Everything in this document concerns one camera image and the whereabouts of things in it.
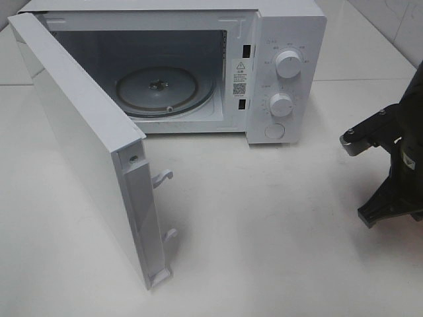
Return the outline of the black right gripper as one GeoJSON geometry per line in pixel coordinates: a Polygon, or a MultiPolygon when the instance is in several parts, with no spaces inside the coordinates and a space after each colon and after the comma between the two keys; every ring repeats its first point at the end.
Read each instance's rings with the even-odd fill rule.
{"type": "Polygon", "coordinates": [[[367,228],[403,215],[422,221],[422,139],[388,135],[387,150],[391,156],[389,177],[358,209],[367,228]]]}

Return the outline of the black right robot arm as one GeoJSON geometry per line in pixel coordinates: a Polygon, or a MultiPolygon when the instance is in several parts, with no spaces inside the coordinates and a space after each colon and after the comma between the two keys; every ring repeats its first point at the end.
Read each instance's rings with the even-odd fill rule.
{"type": "Polygon", "coordinates": [[[371,228],[383,219],[411,215],[422,220],[422,66],[403,97],[355,127],[357,141],[383,147],[391,156],[386,180],[358,209],[371,228]]]}

